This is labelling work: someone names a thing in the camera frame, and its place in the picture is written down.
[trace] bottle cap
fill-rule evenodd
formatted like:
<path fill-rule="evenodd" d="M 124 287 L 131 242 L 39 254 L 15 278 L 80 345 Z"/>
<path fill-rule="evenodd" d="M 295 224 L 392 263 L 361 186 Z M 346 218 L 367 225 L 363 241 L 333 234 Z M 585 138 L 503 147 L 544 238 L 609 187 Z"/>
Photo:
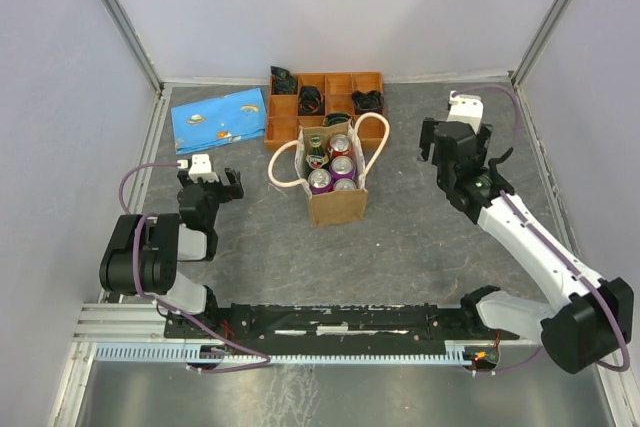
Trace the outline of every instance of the bottle cap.
<path fill-rule="evenodd" d="M 311 138 L 309 138 L 309 145 L 311 147 L 320 147 L 322 145 L 322 141 L 320 140 L 320 136 L 319 135 L 312 135 Z"/>

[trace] green bottle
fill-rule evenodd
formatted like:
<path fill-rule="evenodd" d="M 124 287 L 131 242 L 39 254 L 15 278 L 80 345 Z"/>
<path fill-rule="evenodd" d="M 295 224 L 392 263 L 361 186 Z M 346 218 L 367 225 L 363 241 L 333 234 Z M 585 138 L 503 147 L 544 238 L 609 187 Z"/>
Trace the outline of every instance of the green bottle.
<path fill-rule="evenodd" d="M 312 135 L 309 139 L 309 152 L 307 152 L 307 170 L 310 174 L 316 169 L 326 169 L 329 165 L 329 156 L 322 148 L 319 135 Z"/>

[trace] blue cloth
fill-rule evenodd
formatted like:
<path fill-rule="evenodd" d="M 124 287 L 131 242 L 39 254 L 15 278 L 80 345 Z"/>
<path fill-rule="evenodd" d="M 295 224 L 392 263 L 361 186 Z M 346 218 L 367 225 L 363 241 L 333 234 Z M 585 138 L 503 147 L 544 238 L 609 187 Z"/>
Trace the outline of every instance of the blue cloth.
<path fill-rule="evenodd" d="M 267 112 L 260 89 L 246 90 L 171 109 L 177 154 L 264 135 Z"/>

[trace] orange wooden tray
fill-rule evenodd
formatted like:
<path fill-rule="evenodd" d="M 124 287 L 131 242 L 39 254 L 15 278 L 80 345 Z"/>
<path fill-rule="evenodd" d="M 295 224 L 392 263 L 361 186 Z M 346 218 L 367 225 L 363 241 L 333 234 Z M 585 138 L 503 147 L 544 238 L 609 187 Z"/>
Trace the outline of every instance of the orange wooden tray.
<path fill-rule="evenodd" d="M 325 96 L 325 113 L 346 112 L 354 122 L 355 107 L 351 94 L 356 90 L 369 92 L 378 90 L 382 93 L 382 74 L 380 72 L 344 72 L 327 74 L 293 74 L 298 79 L 298 93 L 304 85 L 313 85 Z M 264 144 L 269 151 L 278 148 L 290 140 L 298 138 L 298 129 L 302 127 L 318 127 L 322 125 L 324 115 L 298 115 L 298 95 L 276 95 L 273 93 L 273 76 L 269 82 L 269 102 L 267 103 L 267 126 Z M 387 117 L 386 103 L 382 115 Z M 375 119 L 365 119 L 360 126 L 360 142 L 364 150 L 375 150 L 382 141 L 384 126 Z"/>

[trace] metal floor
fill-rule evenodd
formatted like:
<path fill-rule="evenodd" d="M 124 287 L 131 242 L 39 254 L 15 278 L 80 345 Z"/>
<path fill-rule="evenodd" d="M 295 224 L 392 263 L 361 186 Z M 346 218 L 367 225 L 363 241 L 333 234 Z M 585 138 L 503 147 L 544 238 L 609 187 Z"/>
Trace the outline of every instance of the metal floor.
<path fill-rule="evenodd" d="M 507 362 L 531 348 L 502 347 Z M 280 365 L 202 375 L 181 365 L 96 362 L 82 427 L 607 427 L 595 371 L 561 372 L 548 357 L 472 378 L 437 366 Z"/>
<path fill-rule="evenodd" d="M 210 150 L 218 172 L 242 172 L 246 197 L 219 210 L 216 258 L 181 271 L 211 286 L 222 305 L 455 304 L 487 284 L 541 300 L 507 251 L 447 203 L 435 168 L 417 160 L 422 119 L 445 118 L 449 91 L 468 85 L 385 85 L 391 137 L 367 177 L 361 222 L 311 228 L 302 190 L 269 185 L 270 153 L 262 139 Z M 170 106 L 247 88 L 174 87 Z M 513 123 L 510 101 L 501 93 L 481 95 L 484 120 L 494 126 L 490 155 L 501 154 Z M 167 115 L 156 160 L 177 159 L 173 145 Z M 283 155 L 276 177 L 293 178 L 292 162 L 293 154 Z M 525 129 L 501 171 L 555 233 Z M 154 169 L 144 210 L 177 211 L 178 190 L 175 170 Z M 529 349 L 504 346 L 502 352 L 509 365 Z M 180 365 L 96 362 L 81 419 L 78 425 L 92 427 L 613 425 L 595 370 L 571 376 L 546 356 L 478 379 L 435 366 L 274 366 L 197 376 Z"/>

